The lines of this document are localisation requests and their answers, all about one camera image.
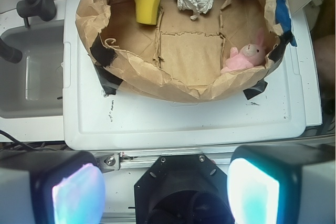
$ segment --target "black mark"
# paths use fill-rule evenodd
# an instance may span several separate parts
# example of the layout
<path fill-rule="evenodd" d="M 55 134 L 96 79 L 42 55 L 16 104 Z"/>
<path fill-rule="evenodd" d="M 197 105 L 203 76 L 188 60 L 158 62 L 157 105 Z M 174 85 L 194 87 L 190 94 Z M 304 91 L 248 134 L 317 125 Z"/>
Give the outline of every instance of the black mark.
<path fill-rule="evenodd" d="M 260 104 L 255 102 L 246 103 L 246 105 L 260 106 Z"/>

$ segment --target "bolt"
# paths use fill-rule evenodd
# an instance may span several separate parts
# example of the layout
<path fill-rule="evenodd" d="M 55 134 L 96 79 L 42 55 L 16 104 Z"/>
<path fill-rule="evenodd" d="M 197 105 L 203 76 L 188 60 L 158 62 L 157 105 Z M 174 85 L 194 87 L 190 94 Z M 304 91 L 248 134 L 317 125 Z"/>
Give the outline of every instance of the bolt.
<path fill-rule="evenodd" d="M 203 155 L 201 155 L 201 156 L 198 157 L 198 160 L 200 162 L 204 162 L 205 161 L 205 157 Z"/>
<path fill-rule="evenodd" d="M 105 164 L 107 164 L 108 166 L 113 166 L 116 164 L 116 159 L 113 156 L 109 156 L 105 159 Z"/>

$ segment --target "brown paper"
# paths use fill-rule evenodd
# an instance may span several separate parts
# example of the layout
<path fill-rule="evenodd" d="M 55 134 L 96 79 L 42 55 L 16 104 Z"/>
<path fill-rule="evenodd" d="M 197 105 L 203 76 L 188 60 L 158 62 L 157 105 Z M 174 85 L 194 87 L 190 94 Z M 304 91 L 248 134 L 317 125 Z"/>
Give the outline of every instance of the brown paper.
<path fill-rule="evenodd" d="M 104 68 L 121 78 L 120 89 L 176 102 L 224 99 L 250 88 L 266 76 L 263 66 L 220 75 L 232 46 L 255 42 L 265 32 L 266 52 L 282 29 L 275 24 L 275 0 L 215 0 L 196 21 L 192 11 L 179 11 L 176 0 L 161 0 L 158 24 L 135 20 L 134 0 L 81 0 L 76 16 L 80 38 L 90 48 L 99 35 L 117 57 Z"/>

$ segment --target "sink basin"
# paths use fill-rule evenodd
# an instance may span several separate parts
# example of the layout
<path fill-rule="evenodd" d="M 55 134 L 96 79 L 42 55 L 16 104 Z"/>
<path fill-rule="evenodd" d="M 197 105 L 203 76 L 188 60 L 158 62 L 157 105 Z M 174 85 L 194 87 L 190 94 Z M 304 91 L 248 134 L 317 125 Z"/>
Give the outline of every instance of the sink basin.
<path fill-rule="evenodd" d="M 62 115 L 63 27 L 57 20 L 17 27 L 1 38 L 19 49 L 22 60 L 0 58 L 0 116 L 27 118 Z"/>

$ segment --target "pink stuffed bunny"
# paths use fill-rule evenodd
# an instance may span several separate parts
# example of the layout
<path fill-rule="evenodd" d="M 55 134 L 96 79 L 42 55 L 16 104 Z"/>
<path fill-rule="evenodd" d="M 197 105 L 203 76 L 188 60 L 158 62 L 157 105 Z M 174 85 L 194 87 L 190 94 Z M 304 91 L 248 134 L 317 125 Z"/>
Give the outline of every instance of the pink stuffed bunny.
<path fill-rule="evenodd" d="M 257 33 L 256 44 L 248 44 L 240 51 L 236 47 L 230 50 L 230 58 L 223 63 L 221 74 L 238 69 L 252 68 L 261 65 L 265 60 L 265 49 L 262 46 L 264 42 L 264 32 L 260 28 Z"/>

